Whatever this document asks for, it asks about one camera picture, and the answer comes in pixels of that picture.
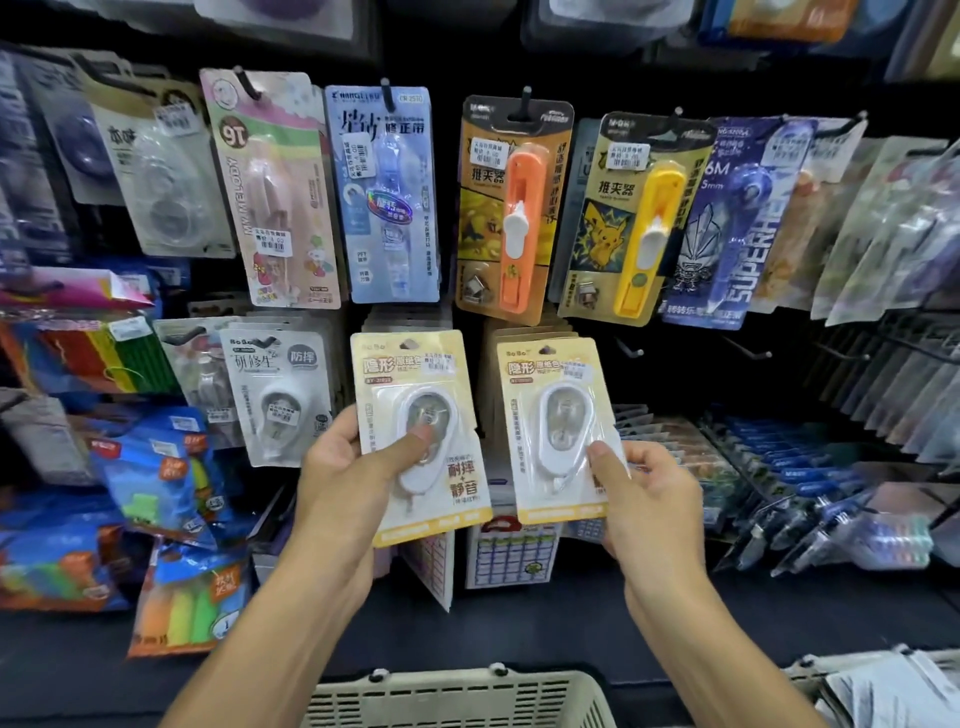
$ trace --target beige plastic basket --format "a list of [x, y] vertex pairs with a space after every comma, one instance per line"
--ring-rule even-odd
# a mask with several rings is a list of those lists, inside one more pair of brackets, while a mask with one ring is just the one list
[[376, 670], [321, 683], [302, 728], [615, 728], [585, 672], [514, 672], [502, 665], [438, 672]]

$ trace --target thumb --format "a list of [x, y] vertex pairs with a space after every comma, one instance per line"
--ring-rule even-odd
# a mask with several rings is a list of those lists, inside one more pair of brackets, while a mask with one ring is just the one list
[[587, 458], [594, 479], [607, 490], [608, 495], [610, 491], [615, 491], [622, 484], [630, 482], [627, 469], [623, 467], [623, 463], [610, 446], [602, 440], [590, 443], [587, 448]]
[[393, 480], [405, 470], [412, 468], [426, 454], [433, 442], [433, 427], [414, 425], [410, 430], [390, 445], [364, 455], [354, 463], [359, 471], [357, 476], [364, 481], [385, 482]]

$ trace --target person's right hand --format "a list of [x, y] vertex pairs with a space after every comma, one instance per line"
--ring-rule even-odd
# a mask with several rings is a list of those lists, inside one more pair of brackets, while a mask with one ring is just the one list
[[645, 607], [683, 598], [707, 580], [700, 483], [659, 443], [624, 442], [624, 468], [606, 443], [587, 450], [593, 477], [607, 491], [607, 548], [627, 587]]

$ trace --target black and yellow package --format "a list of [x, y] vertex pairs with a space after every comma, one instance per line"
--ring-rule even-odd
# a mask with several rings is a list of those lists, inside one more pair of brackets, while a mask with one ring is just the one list
[[709, 122], [678, 115], [604, 116], [561, 316], [649, 323], [716, 134]]
[[573, 107], [470, 96], [460, 139], [457, 305], [540, 322], [560, 215]]

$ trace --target hand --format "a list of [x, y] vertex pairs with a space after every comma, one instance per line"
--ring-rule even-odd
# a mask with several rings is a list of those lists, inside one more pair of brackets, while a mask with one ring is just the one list
[[303, 457], [290, 546], [305, 565], [326, 564], [349, 585], [355, 608], [373, 582], [373, 536], [396, 477], [416, 464], [432, 438], [417, 425], [388, 448], [360, 454], [356, 405], [333, 421]]
[[633, 612], [652, 601], [683, 598], [707, 581], [704, 502], [700, 483], [663, 445], [623, 446], [627, 461], [647, 472], [624, 468], [600, 441], [587, 453], [593, 477], [607, 491], [606, 546], [620, 562]]

